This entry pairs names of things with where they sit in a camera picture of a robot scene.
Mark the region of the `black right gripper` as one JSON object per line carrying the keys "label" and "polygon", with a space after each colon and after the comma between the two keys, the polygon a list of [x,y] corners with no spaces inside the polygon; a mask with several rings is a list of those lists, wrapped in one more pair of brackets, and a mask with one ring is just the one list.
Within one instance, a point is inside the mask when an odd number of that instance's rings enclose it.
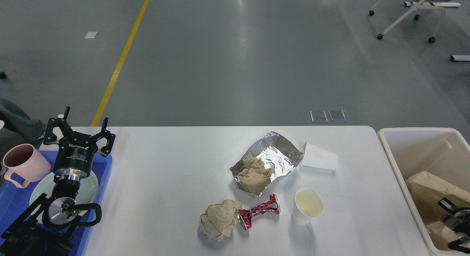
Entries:
{"label": "black right gripper", "polygon": [[440,221],[452,230],[457,240],[448,243],[451,250],[470,250],[463,246],[463,242],[470,241],[470,210],[469,208],[457,209],[448,198],[444,197],[437,202],[438,206],[444,209],[448,214],[443,216]]}

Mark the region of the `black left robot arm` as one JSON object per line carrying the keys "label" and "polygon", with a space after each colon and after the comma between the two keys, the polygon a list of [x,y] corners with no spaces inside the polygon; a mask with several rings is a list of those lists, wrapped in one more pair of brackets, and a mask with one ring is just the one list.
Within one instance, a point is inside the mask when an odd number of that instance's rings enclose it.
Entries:
{"label": "black left robot arm", "polygon": [[84,196],[79,191],[97,194],[97,179],[94,187],[83,182],[94,176],[94,157],[110,155],[116,136],[107,128],[108,118],[97,134],[73,130],[67,122],[69,109],[62,116],[50,118],[46,126],[44,144],[59,147],[53,164],[31,144],[15,146],[3,158],[7,168],[4,177],[18,188],[25,189],[48,177],[53,180],[51,193],[37,196],[1,234],[3,256],[67,256],[74,248],[75,230],[101,221],[101,206],[93,201],[80,202]]}

